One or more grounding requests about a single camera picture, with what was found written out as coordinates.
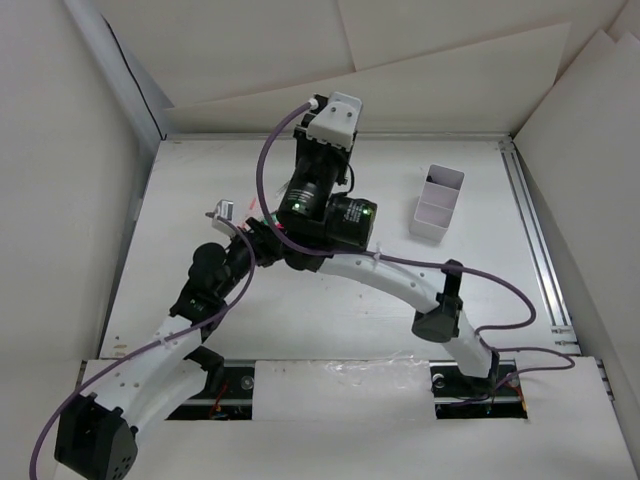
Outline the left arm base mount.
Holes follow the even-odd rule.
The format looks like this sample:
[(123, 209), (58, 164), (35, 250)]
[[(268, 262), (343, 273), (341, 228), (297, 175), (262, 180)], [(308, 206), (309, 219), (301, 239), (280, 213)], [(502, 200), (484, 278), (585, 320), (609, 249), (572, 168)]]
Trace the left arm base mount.
[(223, 373), (169, 416), (174, 421), (248, 421), (252, 419), (255, 361), (224, 363)]

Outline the green cap highlighter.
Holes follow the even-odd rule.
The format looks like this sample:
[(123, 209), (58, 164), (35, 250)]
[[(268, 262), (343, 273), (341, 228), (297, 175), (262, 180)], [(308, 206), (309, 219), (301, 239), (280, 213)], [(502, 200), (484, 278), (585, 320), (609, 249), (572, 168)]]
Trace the green cap highlighter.
[(276, 217), (276, 216), (274, 216), (274, 215), (272, 215), (272, 216), (270, 217), (270, 219), (271, 219), (270, 221), (267, 221), (267, 220), (265, 219), (265, 223), (269, 223), (269, 222), (271, 222), (271, 223), (273, 223), (273, 224), (277, 227), (277, 226), (278, 226), (278, 224), (279, 224), (277, 217)]

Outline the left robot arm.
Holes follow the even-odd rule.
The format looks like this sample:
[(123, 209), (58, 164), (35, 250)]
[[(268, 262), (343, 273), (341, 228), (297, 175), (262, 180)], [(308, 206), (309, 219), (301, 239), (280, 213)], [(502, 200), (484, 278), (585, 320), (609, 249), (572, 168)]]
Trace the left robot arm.
[(282, 243), (265, 223), (247, 229), (215, 224), (230, 243), (196, 249), (188, 279), (152, 341), (87, 380), (59, 409), (54, 458), (84, 479), (123, 479), (151, 431), (183, 402), (222, 387), (224, 359), (204, 343), (246, 291), (259, 266), (282, 257)]

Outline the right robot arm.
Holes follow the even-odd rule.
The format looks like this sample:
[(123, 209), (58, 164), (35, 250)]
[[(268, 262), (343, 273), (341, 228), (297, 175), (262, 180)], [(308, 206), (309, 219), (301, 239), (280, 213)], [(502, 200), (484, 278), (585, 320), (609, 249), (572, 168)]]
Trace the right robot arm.
[(330, 120), (329, 140), (317, 130), (320, 110), (296, 110), (303, 119), (295, 129), (295, 164), (287, 190), (273, 219), (276, 232), (284, 235), (287, 264), (355, 280), (410, 305), (415, 313), (412, 333), (442, 345), (454, 358), (465, 387), (485, 394), (498, 382), (498, 354), (482, 344), (466, 318), (460, 295), (463, 266), (450, 260), (435, 267), (435, 274), (394, 259), (381, 250), (370, 250), (369, 241), (377, 213), (375, 203), (335, 192), (346, 182), (357, 136), (349, 124), (340, 128)]

